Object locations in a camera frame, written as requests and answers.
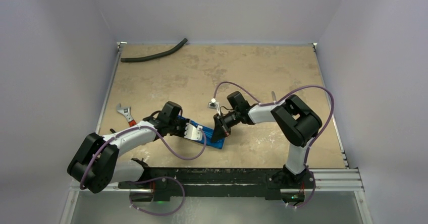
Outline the silver fork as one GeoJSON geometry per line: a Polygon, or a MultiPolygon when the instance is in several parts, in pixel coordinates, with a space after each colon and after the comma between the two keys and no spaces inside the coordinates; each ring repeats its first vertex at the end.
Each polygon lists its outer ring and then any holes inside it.
{"type": "Polygon", "coordinates": [[[273,100],[273,102],[276,102],[276,101],[277,101],[277,98],[276,98],[276,94],[275,94],[275,92],[274,92],[274,91],[272,91],[272,92],[271,92],[271,96],[272,96],[272,100],[273,100]]]}

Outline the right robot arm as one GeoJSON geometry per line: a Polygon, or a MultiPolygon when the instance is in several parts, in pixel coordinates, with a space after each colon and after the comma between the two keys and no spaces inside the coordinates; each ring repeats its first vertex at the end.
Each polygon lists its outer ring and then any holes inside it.
{"type": "Polygon", "coordinates": [[[227,100],[232,110],[225,115],[213,116],[215,127],[211,136],[217,142],[231,134],[231,128],[239,123],[256,125],[277,123],[289,141],[289,153],[283,180],[289,187],[296,187],[303,181],[307,144],[314,140],[322,127],[319,116],[297,95],[290,95],[281,104],[250,105],[244,96],[235,91],[227,100]]]}

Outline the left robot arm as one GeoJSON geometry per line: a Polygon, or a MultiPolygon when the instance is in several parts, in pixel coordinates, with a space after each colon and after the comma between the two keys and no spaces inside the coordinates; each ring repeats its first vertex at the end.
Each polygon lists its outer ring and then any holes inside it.
{"type": "Polygon", "coordinates": [[[123,154],[166,135],[183,137],[189,118],[181,116],[180,105],[168,101],[136,125],[109,135],[91,133],[85,137],[67,167],[67,173],[81,189],[99,193],[108,184],[119,182],[117,160],[123,154]]]}

